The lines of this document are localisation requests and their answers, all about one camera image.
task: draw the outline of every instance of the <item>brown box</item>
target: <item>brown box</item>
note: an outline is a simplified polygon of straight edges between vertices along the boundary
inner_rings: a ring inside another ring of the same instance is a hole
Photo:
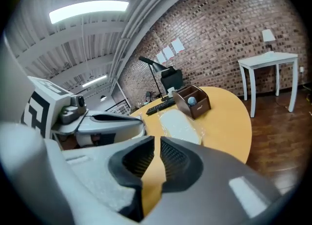
[[[194,85],[187,85],[177,91],[172,92],[172,96],[178,109],[184,114],[196,119],[211,109],[208,95]],[[190,106],[187,102],[189,97],[194,97],[197,104]]]

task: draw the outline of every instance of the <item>wooden floor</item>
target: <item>wooden floor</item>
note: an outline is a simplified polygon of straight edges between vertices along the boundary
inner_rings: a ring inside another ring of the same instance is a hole
[[[258,97],[251,118],[253,138],[247,165],[269,177],[281,193],[300,181],[311,153],[312,106],[307,93],[298,91],[293,112],[285,108],[291,93]],[[244,104],[250,112],[250,100]]]

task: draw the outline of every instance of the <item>keyboard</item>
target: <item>keyboard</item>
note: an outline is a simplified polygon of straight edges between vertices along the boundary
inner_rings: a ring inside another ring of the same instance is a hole
[[[174,98],[168,99],[168,100],[162,102],[161,104],[153,106],[152,108],[148,109],[146,114],[147,115],[152,115],[152,114],[156,113],[157,110],[161,111],[161,110],[164,110],[164,109],[166,109],[166,108],[168,108],[170,106],[173,106],[175,104],[176,103],[175,103]]]

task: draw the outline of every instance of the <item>table lamp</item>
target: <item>table lamp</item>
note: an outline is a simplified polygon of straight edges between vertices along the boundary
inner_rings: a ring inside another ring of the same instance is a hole
[[[145,62],[145,63],[147,63],[147,64],[149,65],[148,67],[149,67],[149,69],[151,70],[151,73],[152,73],[152,75],[153,75],[154,81],[155,81],[155,83],[156,83],[156,85],[157,85],[158,91],[159,91],[159,93],[160,93],[161,100],[163,100],[163,97],[162,97],[162,95],[161,95],[159,86],[158,86],[158,84],[157,84],[157,81],[156,81],[156,79],[155,79],[155,76],[154,76],[153,71],[152,71],[152,69],[151,69],[150,66],[153,67],[154,72],[155,72],[156,74],[159,74],[160,72],[162,72],[162,71],[164,71],[164,70],[168,70],[168,68],[167,68],[167,67],[164,67],[163,65],[160,65],[159,63],[154,62],[154,61],[152,61],[152,60],[150,60],[150,59],[148,59],[148,58],[145,58],[145,57],[143,57],[143,56],[140,56],[138,59],[141,60],[141,61],[143,61],[143,62]]]
[[[263,42],[270,42],[270,41],[274,41],[275,37],[271,31],[271,29],[266,29],[262,31],[262,37],[263,37]],[[274,53],[272,45],[269,44],[269,48],[271,50],[270,54]]]

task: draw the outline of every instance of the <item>blue ball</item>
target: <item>blue ball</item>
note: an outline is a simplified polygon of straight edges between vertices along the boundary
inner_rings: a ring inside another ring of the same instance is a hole
[[[189,97],[189,99],[187,100],[187,103],[189,103],[190,106],[194,106],[197,104],[197,101],[194,97]]]

